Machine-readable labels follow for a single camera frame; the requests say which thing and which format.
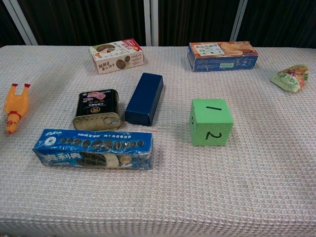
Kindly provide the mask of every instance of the snack bag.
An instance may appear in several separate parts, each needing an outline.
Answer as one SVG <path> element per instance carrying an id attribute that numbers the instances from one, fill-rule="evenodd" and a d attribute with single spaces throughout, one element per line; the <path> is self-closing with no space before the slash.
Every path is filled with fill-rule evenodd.
<path id="1" fill-rule="evenodd" d="M 308 66 L 299 64 L 278 72 L 271 77 L 271 81 L 283 90 L 297 92 L 304 87 L 308 75 Z"/>

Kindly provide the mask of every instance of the oreo box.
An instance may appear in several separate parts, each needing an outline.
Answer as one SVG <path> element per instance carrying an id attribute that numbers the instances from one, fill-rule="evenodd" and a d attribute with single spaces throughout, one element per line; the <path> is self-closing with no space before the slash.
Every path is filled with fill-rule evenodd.
<path id="1" fill-rule="evenodd" d="M 258 52 L 247 41 L 190 43 L 188 60 L 193 72 L 253 69 Z"/>
<path id="2" fill-rule="evenodd" d="M 153 168 L 153 135 L 45 129 L 33 151 L 45 166 Z"/>
<path id="3" fill-rule="evenodd" d="M 91 46 L 89 51 L 99 74 L 144 64 L 143 51 L 134 39 Z"/>
<path id="4" fill-rule="evenodd" d="M 125 110 L 125 121 L 151 126 L 162 88 L 161 75 L 143 73 Z"/>

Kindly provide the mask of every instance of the green foam cube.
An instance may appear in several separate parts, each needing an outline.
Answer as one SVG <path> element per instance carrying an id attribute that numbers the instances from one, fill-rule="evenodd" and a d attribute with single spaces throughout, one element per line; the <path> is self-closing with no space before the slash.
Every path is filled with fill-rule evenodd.
<path id="1" fill-rule="evenodd" d="M 192 100 L 189 125 L 194 146 L 225 145 L 232 131 L 233 123 L 225 100 Z"/>

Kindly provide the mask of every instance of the yellow rubber chicken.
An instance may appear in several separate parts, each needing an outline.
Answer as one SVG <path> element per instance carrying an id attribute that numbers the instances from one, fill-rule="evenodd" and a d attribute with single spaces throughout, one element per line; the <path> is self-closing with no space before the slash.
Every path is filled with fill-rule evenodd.
<path id="1" fill-rule="evenodd" d="M 24 89 L 21 95 L 15 94 L 17 85 L 18 84 L 15 83 L 12 84 L 4 104 L 4 111 L 8 115 L 8 122 L 6 123 L 5 128 L 8 134 L 12 134 L 16 131 L 19 120 L 28 110 L 30 84 L 24 84 Z"/>

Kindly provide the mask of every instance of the canned meat tin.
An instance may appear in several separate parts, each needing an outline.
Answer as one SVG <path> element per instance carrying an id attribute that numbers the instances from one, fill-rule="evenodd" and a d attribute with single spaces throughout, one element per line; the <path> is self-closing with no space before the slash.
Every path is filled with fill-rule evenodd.
<path id="1" fill-rule="evenodd" d="M 73 125 L 77 130 L 112 130 L 120 127 L 119 94 L 106 89 L 79 94 Z"/>

